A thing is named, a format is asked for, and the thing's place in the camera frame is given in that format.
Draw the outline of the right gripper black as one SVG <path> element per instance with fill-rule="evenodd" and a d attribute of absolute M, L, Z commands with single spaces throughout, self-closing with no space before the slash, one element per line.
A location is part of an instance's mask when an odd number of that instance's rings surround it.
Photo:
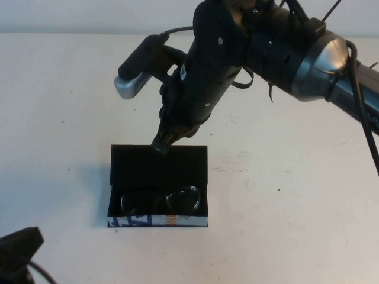
<path fill-rule="evenodd" d="M 234 66 L 216 66 L 197 57 L 188 57 L 161 87 L 163 106 L 160 124 L 151 146 L 160 154 L 182 138 L 195 135 L 213 108 L 240 72 Z"/>

